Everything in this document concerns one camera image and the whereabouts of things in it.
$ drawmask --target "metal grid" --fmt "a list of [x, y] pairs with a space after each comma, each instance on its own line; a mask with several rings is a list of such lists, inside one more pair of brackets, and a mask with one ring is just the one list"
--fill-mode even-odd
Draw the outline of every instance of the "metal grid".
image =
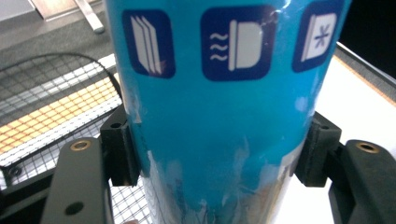
[[[56, 53], [0, 69], [0, 189], [54, 168], [64, 143], [99, 135], [121, 103], [114, 65], [114, 55]], [[141, 180], [111, 192], [116, 223], [151, 223]]]

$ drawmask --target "scratched plastic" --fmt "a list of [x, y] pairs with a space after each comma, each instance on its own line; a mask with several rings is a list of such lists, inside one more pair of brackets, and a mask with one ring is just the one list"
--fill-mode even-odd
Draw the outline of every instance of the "scratched plastic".
[[109, 0], [154, 223], [273, 220], [349, 0]]

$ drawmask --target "white countertop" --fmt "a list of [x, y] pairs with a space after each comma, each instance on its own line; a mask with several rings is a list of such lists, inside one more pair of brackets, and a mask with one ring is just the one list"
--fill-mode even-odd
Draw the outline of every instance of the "white countertop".
[[[360, 139], [375, 143], [396, 158], [396, 104], [337, 57], [332, 58], [317, 101], [317, 111], [342, 129], [341, 143]], [[290, 181], [276, 224], [333, 224], [328, 192]]]

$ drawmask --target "black plastic part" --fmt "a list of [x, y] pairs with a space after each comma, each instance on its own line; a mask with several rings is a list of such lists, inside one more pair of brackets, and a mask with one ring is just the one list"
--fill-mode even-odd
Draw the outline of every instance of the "black plastic part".
[[341, 154], [346, 150], [346, 147], [339, 144], [336, 150], [328, 151], [326, 162], [323, 167], [323, 172], [332, 180], [332, 185], [342, 190], [344, 193], [352, 194], [349, 180], [345, 172], [345, 166], [341, 161]]
[[98, 139], [81, 138], [61, 149], [41, 223], [113, 223]]
[[349, 223], [395, 223], [396, 161], [389, 152], [352, 140], [346, 143], [341, 161], [358, 205]]
[[0, 223], [38, 223], [49, 194], [54, 170], [48, 170], [3, 190]]
[[340, 128], [315, 113], [295, 170], [306, 187], [325, 186], [327, 175], [323, 173], [323, 166], [328, 151], [337, 149], [340, 136]]
[[123, 105], [102, 125], [100, 133], [106, 153], [106, 175], [113, 186], [136, 186], [140, 168]]
[[356, 206], [350, 189], [337, 188], [334, 183], [329, 190], [329, 200], [332, 207], [332, 219], [335, 224], [348, 223]]

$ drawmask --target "dark blue square icon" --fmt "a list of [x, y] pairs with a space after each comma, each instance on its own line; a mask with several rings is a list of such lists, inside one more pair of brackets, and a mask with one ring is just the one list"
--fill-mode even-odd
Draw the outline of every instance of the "dark blue square icon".
[[171, 23], [160, 10], [127, 10], [122, 14], [132, 68], [151, 77], [172, 77], [175, 57]]
[[295, 72], [317, 67], [326, 61], [340, 19], [343, 0], [313, 2], [300, 23], [292, 68]]
[[215, 7], [201, 18], [202, 62], [213, 81], [264, 77], [271, 64], [277, 14], [273, 7]]

